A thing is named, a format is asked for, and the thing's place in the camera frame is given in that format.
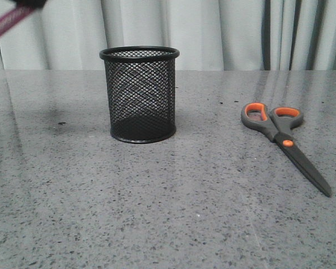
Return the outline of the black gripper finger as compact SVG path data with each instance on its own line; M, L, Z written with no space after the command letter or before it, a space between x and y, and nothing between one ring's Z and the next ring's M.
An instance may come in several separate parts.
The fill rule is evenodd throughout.
M12 0L17 6L28 7L32 9L42 9L47 0Z

